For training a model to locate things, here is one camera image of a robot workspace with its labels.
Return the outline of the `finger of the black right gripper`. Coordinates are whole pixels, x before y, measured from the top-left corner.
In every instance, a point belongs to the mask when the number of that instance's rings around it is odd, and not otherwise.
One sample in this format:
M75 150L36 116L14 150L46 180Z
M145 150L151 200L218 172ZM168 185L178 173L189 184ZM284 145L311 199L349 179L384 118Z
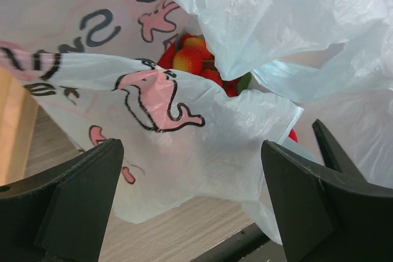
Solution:
M325 166L355 179L366 181L323 122L317 119L312 127Z

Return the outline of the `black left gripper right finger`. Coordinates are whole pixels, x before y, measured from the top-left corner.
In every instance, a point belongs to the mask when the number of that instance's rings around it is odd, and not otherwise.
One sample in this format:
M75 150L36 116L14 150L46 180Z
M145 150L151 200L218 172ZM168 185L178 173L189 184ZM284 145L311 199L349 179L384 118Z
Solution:
M261 156L287 261L392 261L392 189L271 141Z

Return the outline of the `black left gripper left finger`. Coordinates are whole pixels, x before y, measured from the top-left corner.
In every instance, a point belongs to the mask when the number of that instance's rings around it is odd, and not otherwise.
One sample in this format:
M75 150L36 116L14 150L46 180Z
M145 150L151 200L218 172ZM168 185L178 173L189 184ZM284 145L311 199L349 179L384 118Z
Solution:
M1 261L98 261L123 152L108 139L1 186Z

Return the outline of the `light blue cartoon plastic bag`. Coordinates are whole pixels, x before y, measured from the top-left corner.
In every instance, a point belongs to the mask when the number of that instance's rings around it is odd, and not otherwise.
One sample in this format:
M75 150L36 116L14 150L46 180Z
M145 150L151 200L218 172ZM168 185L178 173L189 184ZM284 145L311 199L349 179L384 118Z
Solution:
M159 66L185 33L249 87ZM280 242L260 148L310 157L315 118L392 187L392 0L1 0L1 67L79 148L123 142L114 210L131 223L209 196Z

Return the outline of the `red yellow cherry bunch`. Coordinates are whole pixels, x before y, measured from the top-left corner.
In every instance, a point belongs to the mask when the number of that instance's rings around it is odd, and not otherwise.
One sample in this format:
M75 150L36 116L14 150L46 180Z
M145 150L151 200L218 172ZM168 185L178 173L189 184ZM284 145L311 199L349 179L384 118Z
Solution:
M223 80L215 67L214 55L200 36L185 33L167 42L165 46L165 52L158 61L158 65L164 69L184 71L212 80L222 87L229 97L238 96L250 85L250 73L235 80Z

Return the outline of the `red apple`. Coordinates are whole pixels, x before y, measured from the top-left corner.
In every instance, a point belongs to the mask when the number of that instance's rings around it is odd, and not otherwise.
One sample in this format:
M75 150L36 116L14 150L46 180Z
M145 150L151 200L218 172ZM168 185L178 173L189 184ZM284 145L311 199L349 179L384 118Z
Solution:
M294 142L298 142L297 134L293 129L290 130L288 137L292 139Z

